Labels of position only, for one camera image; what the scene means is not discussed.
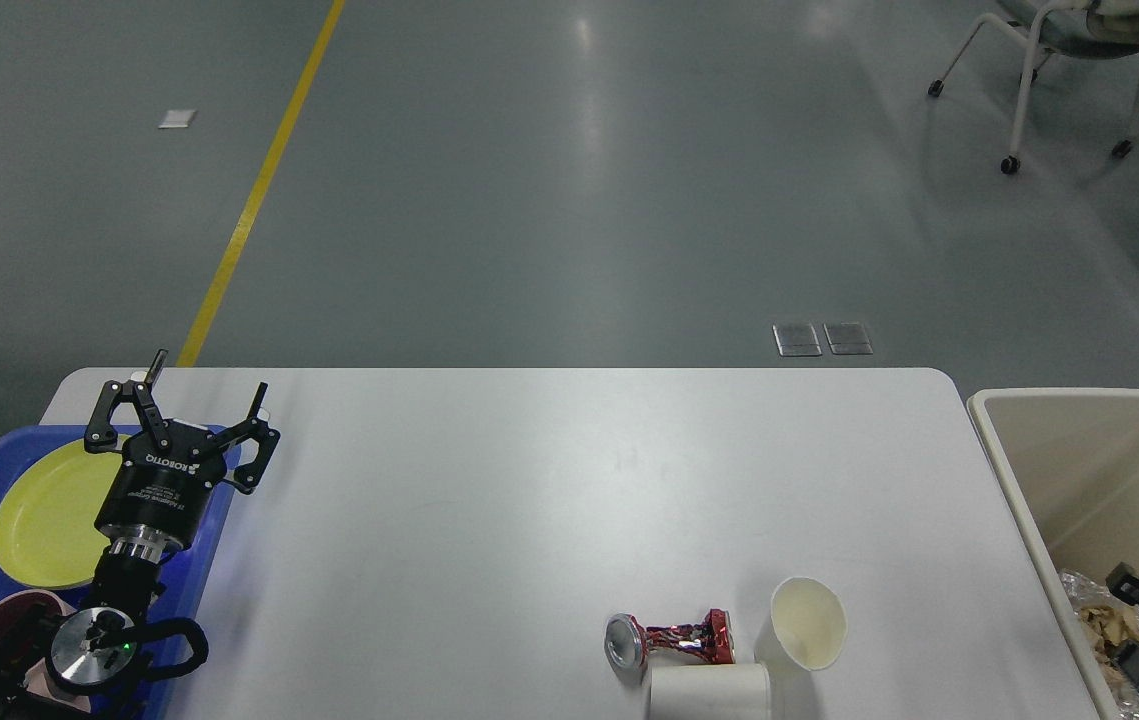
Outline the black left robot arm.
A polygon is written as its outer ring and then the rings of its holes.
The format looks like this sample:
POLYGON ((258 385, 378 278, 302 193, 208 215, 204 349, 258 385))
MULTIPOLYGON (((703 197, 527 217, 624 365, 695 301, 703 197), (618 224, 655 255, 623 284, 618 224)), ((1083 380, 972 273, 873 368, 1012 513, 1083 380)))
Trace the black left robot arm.
POLYGON ((281 434, 264 414, 267 383, 223 429, 163 415, 154 387, 166 357, 107 381, 95 401, 84 451, 118 459, 93 521, 106 545, 74 609, 31 606, 2 629, 0 719, 136 719, 145 688, 208 658, 197 620, 150 615, 163 568, 197 543, 218 488, 252 496, 281 434))

